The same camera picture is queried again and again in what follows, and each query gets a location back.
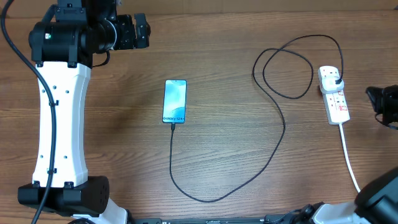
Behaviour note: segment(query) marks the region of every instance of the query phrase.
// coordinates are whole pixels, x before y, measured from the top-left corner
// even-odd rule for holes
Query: phone screen
[[[185,122],[186,97],[186,80],[166,80],[163,104],[164,123]]]

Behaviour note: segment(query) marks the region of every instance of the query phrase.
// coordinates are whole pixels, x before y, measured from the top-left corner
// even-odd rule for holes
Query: black charging cable
[[[47,179],[47,185],[45,186],[45,191],[42,197],[42,201],[40,202],[39,207],[37,208],[36,214],[32,220],[32,224],[35,224],[37,220],[39,219],[40,213],[42,212],[45,202],[47,200],[47,197],[49,196],[50,188],[51,188],[51,183],[52,183],[52,177],[54,173],[54,162],[55,162],[55,140],[57,137],[57,119],[55,115],[55,102],[54,98],[51,94],[51,89],[47,85],[47,82],[44,80],[40,72],[29,62],[29,60],[18,50],[18,48],[15,46],[15,44],[12,42],[10,37],[8,36],[7,30],[6,30],[6,15],[7,11],[12,4],[14,0],[8,0],[6,5],[4,6],[4,9],[1,12],[1,31],[4,35],[5,40],[7,43],[10,45],[10,47],[15,51],[15,53],[18,55],[18,57],[35,73],[36,77],[39,79],[41,84],[44,87],[44,90],[47,92],[47,96],[49,98],[49,105],[51,109],[51,153],[50,153],[50,167],[49,167],[49,177]]]
[[[278,111],[279,111],[280,118],[281,118],[281,120],[282,120],[283,131],[282,131],[282,134],[280,135],[280,139],[279,139],[278,143],[276,144],[276,147],[275,147],[274,151],[272,152],[272,154],[271,154],[271,156],[269,157],[269,159],[268,159],[267,163],[265,164],[265,166],[264,166],[256,175],[254,175],[252,178],[250,178],[248,181],[246,181],[245,183],[243,183],[243,184],[240,185],[239,187],[236,187],[235,189],[233,189],[232,191],[230,191],[229,193],[227,193],[226,195],[224,195],[224,196],[222,196],[222,197],[220,197],[220,198],[218,198],[218,199],[214,199],[214,200],[200,200],[200,199],[198,199],[198,198],[192,197],[191,195],[185,193],[185,192],[177,185],[177,183],[174,181],[173,174],[172,174],[172,148],[173,148],[173,135],[174,135],[175,123],[172,123],[172,127],[171,127],[172,135],[171,135],[171,139],[170,139],[170,165],[169,165],[169,171],[170,171],[170,177],[171,177],[171,179],[172,179],[172,182],[173,182],[174,186],[175,186],[181,193],[183,193],[183,194],[184,194],[185,196],[187,196],[188,198],[190,198],[190,199],[192,199],[192,200],[195,200],[195,201],[197,201],[197,202],[203,202],[203,203],[218,202],[219,200],[223,200],[224,198],[226,198],[226,197],[230,196],[231,194],[233,194],[235,191],[241,189],[241,188],[244,187],[246,184],[252,182],[256,177],[258,177],[258,176],[267,168],[268,164],[271,162],[272,158],[274,157],[274,154],[276,153],[276,151],[277,151],[277,149],[278,149],[278,147],[279,147],[279,144],[282,142],[282,139],[284,138],[285,131],[286,131],[286,122],[285,122],[284,114],[283,114],[282,110],[280,109],[278,103],[275,101],[275,99],[274,99],[268,92],[266,92],[266,90],[265,90],[265,89],[260,85],[260,83],[257,81],[256,76],[254,75],[254,69],[256,68],[257,62],[259,61],[259,59],[261,58],[261,56],[262,56],[264,53],[266,53],[267,51],[270,51],[270,50],[275,50],[274,54],[271,55],[271,57],[268,59],[268,61],[267,61],[266,64],[264,65],[264,68],[262,69],[262,78],[263,78],[264,82],[266,83],[266,85],[267,85],[274,93],[276,93],[276,94],[278,94],[279,96],[282,96],[282,97],[284,97],[284,98],[296,100],[296,99],[299,99],[299,98],[303,97],[303,96],[307,93],[307,91],[310,89],[311,84],[312,84],[312,80],[313,80],[313,67],[312,67],[312,64],[311,64],[311,62],[310,62],[308,59],[306,59],[303,55],[300,55],[300,54],[298,54],[298,53],[296,53],[296,52],[293,52],[293,51],[291,51],[291,50],[286,50],[286,49],[284,49],[284,48],[285,48],[286,46],[288,46],[290,43],[292,43],[293,41],[299,40],[299,39],[302,39],[302,38],[306,38],[306,37],[327,37],[327,38],[331,39],[332,41],[334,41],[334,42],[336,43],[336,45],[337,45],[337,47],[338,47],[338,50],[339,50],[339,53],[340,53],[340,57],[341,57],[341,76],[340,76],[340,79],[336,81],[336,83],[340,83],[340,82],[341,82],[341,80],[342,80],[342,78],[343,78],[343,65],[344,65],[344,63],[343,63],[343,53],[341,52],[341,48],[340,48],[340,45],[338,44],[338,42],[337,42],[334,38],[330,37],[329,35],[323,35],[323,34],[305,35],[305,36],[302,36],[302,37],[297,37],[297,38],[295,38],[295,39],[293,39],[293,40],[287,42],[287,43],[284,44],[281,48],[278,48],[278,49],[277,49],[277,48],[268,48],[268,49],[263,50],[263,51],[261,52],[261,54],[258,56],[258,58],[256,59],[256,61],[254,62],[253,70],[252,70],[252,78],[253,78],[254,82],[256,82],[256,85],[257,85],[257,86],[258,86],[258,87],[259,87],[259,88],[272,100],[272,102],[274,102],[274,104],[276,105],[276,107],[277,107],[277,109],[278,109]],[[283,94],[279,93],[278,91],[274,90],[274,89],[268,84],[268,82],[267,82],[267,80],[266,80],[266,67],[267,67],[268,63],[271,61],[271,59],[272,59],[278,52],[280,52],[280,51],[287,52],[287,53],[290,53],[290,54],[294,54],[294,55],[296,55],[296,56],[299,56],[300,58],[304,59],[304,60],[309,64],[309,66],[311,67],[311,79],[310,79],[310,83],[309,83],[307,89],[306,89],[301,95],[299,95],[299,96],[287,96],[287,95],[283,95]]]
[[[376,114],[374,115],[374,119],[376,119],[376,121],[377,121],[378,123],[381,123],[382,125],[384,125],[384,126],[386,126],[386,127],[388,127],[388,128],[391,128],[391,129],[393,129],[393,130],[398,130],[398,127],[397,127],[397,126],[394,126],[394,125],[391,125],[391,124],[386,124],[386,123],[382,122],[381,120],[379,120],[379,118],[377,118],[377,116],[379,116],[380,114],[382,114],[382,113],[376,113]]]
[[[110,53],[108,50],[107,50],[105,53],[106,53],[106,59],[105,59],[105,61],[104,61],[103,63],[99,64],[99,65],[94,65],[93,68],[95,68],[95,67],[101,67],[101,66],[104,66],[104,65],[106,65],[106,64],[109,63],[109,61],[111,60],[111,53]]]

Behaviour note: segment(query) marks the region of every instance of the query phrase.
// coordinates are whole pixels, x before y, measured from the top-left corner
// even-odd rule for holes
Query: white power strip
[[[338,75],[338,69],[332,66],[322,66],[318,70],[320,83],[326,78],[335,78]],[[329,124],[340,124],[349,120],[348,107],[343,90],[336,90],[334,93],[322,95]]]
[[[332,66],[322,66],[318,70],[318,77],[319,77],[319,83],[320,83],[320,88],[324,88],[322,85],[322,81],[329,80],[330,78],[336,78],[338,77],[338,69]],[[338,124],[340,128],[340,135],[341,135],[341,142],[343,143],[343,151],[344,151],[344,157],[346,159],[347,163],[347,168],[349,171],[349,174],[353,180],[355,189],[358,191],[358,193],[361,191],[361,189],[358,186],[358,183],[356,182],[354,172],[351,168],[351,164],[349,162],[349,157],[348,157],[348,152],[347,152],[347,147],[346,147],[346,139],[344,137],[344,131],[343,131],[343,123],[349,120],[349,113],[348,113],[348,107],[347,107],[347,102],[346,98],[344,96],[344,91],[336,86],[332,87],[331,85],[329,86],[329,91],[330,88],[335,88],[335,91],[333,93],[323,93],[323,101],[325,102],[325,109],[326,109],[326,115],[328,116],[328,121],[329,124]]]

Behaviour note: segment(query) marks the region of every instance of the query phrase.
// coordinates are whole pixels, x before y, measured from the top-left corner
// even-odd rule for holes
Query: wood grain surface
[[[328,34],[345,59],[351,121],[344,125],[358,184],[397,165],[397,132],[374,120],[368,86],[398,84],[398,13],[288,12],[148,16],[150,47],[112,52],[95,68],[85,109],[85,156],[90,175],[105,175],[111,198],[136,218],[260,217],[307,203],[340,203],[356,196],[337,126],[328,124],[315,74],[299,100],[274,93],[287,130],[269,167],[252,183],[217,203],[195,202],[169,177],[170,125],[162,123],[164,82],[188,82],[187,121],[174,140],[174,178],[200,199],[224,195],[257,173],[282,132],[280,116],[251,78],[256,57],[307,34]],[[30,58],[28,35],[38,19],[9,19],[10,36]],[[289,49],[317,70],[340,67],[334,43],[303,39]],[[18,204],[17,188],[31,181],[39,145],[39,89],[34,74],[0,38],[0,223],[29,223],[35,210]],[[256,75],[267,56],[260,59]],[[104,60],[96,55],[95,63]],[[302,59],[277,55],[269,83],[297,96],[310,80]],[[39,223],[71,219],[43,214]]]
[[[0,1],[3,7],[7,1]],[[398,0],[121,0],[118,14],[209,14],[237,12],[308,12],[393,10]],[[18,0],[8,10],[11,18],[42,17],[57,0]]]

